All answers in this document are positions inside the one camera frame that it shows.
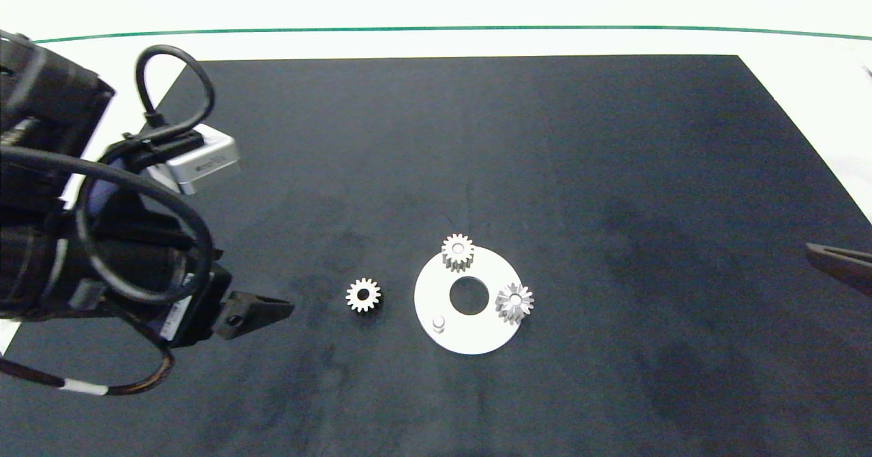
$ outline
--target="spur gear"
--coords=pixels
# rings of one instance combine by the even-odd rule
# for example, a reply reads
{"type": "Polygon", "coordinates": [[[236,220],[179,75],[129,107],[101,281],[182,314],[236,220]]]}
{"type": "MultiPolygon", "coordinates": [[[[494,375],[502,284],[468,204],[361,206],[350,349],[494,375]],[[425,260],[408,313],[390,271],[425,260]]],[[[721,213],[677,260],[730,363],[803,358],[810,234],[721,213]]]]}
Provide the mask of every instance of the spur gear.
{"type": "Polygon", "coordinates": [[[367,312],[379,304],[380,290],[381,287],[377,281],[371,278],[369,280],[361,278],[352,283],[351,289],[345,290],[348,292],[345,298],[348,299],[348,305],[352,306],[352,311],[367,312]]]}
{"type": "Polygon", "coordinates": [[[442,262],[451,271],[464,271],[473,264],[476,246],[468,236],[452,234],[442,242],[442,262]]]}
{"type": "Polygon", "coordinates": [[[510,324],[518,323],[530,314],[533,308],[533,292],[520,283],[511,283],[499,290],[496,296],[496,311],[502,320],[510,324]]]}

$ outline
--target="white tape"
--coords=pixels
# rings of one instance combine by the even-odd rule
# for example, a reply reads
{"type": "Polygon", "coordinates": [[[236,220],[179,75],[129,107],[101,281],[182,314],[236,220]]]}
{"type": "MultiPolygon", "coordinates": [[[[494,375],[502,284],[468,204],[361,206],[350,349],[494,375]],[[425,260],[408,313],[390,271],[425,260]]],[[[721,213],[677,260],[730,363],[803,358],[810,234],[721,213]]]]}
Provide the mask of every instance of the white tape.
{"type": "Polygon", "coordinates": [[[96,383],[81,382],[81,380],[64,379],[61,391],[82,392],[93,396],[105,396],[109,392],[109,388],[105,385],[96,385],[96,383]]]}

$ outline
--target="gear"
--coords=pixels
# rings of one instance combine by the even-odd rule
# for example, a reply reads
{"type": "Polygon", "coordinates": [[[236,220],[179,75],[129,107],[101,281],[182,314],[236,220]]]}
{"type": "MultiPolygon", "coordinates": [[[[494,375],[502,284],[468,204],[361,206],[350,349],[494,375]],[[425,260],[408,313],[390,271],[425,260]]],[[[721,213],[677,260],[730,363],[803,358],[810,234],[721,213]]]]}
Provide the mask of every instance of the gear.
{"type": "Polygon", "coordinates": [[[502,320],[510,324],[518,323],[530,314],[533,308],[533,292],[520,283],[512,283],[499,290],[496,296],[496,311],[502,320]]]}
{"type": "Polygon", "coordinates": [[[361,278],[352,283],[351,289],[345,290],[348,292],[345,298],[348,299],[348,305],[352,306],[352,311],[367,312],[379,304],[380,290],[379,283],[373,279],[361,278]]]}
{"type": "Polygon", "coordinates": [[[468,236],[452,234],[442,242],[442,262],[451,271],[464,271],[473,264],[476,246],[468,236]]]}

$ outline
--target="black mat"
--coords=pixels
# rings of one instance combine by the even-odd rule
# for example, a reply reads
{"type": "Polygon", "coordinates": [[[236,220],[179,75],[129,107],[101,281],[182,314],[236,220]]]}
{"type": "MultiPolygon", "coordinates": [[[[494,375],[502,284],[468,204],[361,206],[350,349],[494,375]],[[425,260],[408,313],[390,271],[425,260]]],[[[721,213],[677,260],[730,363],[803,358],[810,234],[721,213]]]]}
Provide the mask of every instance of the black mat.
{"type": "MultiPolygon", "coordinates": [[[[872,453],[872,299],[803,255],[872,250],[872,227],[738,57],[206,69],[244,174],[192,202],[234,289],[297,311],[181,349],[142,396],[0,379],[0,454],[872,453]],[[454,232],[536,295],[479,357],[412,304],[454,232]],[[363,276],[377,317],[345,306],[363,276]]],[[[163,107],[199,97],[185,72],[163,107]]],[[[10,357],[103,382],[156,363],[115,321],[30,326],[10,357]]]]}

